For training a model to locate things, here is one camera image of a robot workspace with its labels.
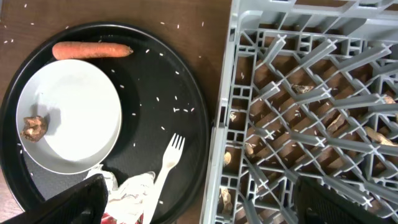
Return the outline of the red snack wrapper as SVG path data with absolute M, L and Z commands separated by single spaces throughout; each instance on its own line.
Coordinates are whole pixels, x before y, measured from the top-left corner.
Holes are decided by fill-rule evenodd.
M 144 214 L 140 215 L 128 215 L 126 217 L 122 217 L 116 219 L 112 217 L 108 213 L 104 213 L 101 217 L 101 224 L 143 224 Z

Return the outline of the orange carrot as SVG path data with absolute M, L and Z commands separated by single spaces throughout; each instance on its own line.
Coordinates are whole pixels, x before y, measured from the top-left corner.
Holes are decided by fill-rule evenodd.
M 107 42 L 59 42 L 52 47 L 57 60 L 127 57 L 133 52 L 127 45 Z

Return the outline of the brown food scrap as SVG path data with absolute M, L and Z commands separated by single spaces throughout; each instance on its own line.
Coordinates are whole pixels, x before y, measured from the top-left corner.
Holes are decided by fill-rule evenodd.
M 38 142 L 48 130 L 45 118 L 41 116 L 25 117 L 24 128 L 20 135 L 30 142 Z

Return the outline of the round black serving tray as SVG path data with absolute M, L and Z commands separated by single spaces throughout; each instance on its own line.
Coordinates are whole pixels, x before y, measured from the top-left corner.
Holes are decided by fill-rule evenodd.
M 130 46 L 123 58 L 97 58 L 121 99 L 121 134 L 104 166 L 119 182 L 147 171 L 160 171 L 173 134 L 185 138 L 182 157 L 169 173 L 153 223 L 173 223 L 199 193 L 209 154 L 210 123 L 205 99 L 186 63 L 154 35 L 127 24 L 93 22 L 72 27 L 37 47 L 15 73 L 1 106 L 1 167 L 13 197 L 23 210 L 74 186 L 83 174 L 47 171 L 24 152 L 17 133 L 17 101 L 29 78 L 53 62 L 61 41 L 115 42 Z

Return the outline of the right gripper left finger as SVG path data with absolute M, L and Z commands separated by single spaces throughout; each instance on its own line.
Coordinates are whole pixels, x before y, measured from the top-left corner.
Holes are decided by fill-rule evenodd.
M 108 190 L 95 174 L 40 205 L 4 221 L 4 224 L 101 223 Z

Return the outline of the grey dishwasher rack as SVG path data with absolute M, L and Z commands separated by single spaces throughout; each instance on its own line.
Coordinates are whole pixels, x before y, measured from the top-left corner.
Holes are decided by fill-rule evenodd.
M 233 1 L 201 223 L 296 223 L 301 176 L 397 221 L 397 1 Z

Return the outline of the grey plate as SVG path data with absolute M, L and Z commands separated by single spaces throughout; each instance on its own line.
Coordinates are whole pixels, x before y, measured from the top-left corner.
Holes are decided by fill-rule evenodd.
M 118 93 L 107 75 L 82 60 L 57 60 L 24 85 L 16 108 L 17 130 L 24 118 L 40 116 L 48 124 L 37 142 L 21 136 L 27 155 L 57 174 L 79 174 L 112 151 L 122 126 Z

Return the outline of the white napkin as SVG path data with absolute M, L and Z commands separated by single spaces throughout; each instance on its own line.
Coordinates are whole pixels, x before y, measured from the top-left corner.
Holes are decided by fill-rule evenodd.
M 104 213 L 119 219 L 128 215 L 140 215 L 144 212 L 144 203 L 147 200 L 150 189 L 154 186 L 155 173 L 152 171 L 135 175 L 118 184 L 116 176 L 103 170 L 98 164 L 88 171 L 87 178 L 95 174 L 104 177 L 108 193 L 108 202 Z

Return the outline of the white plastic fork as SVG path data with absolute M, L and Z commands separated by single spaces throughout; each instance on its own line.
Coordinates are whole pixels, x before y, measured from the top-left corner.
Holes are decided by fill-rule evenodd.
M 154 216 L 154 212 L 167 179 L 169 172 L 178 164 L 182 156 L 185 138 L 177 133 L 172 136 L 162 158 L 161 170 L 151 188 L 144 205 L 143 224 L 149 224 Z

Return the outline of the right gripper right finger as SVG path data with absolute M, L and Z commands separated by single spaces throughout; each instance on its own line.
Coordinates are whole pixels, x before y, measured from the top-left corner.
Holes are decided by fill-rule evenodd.
M 386 220 L 347 201 L 309 177 L 300 176 L 294 186 L 298 224 L 383 224 Z

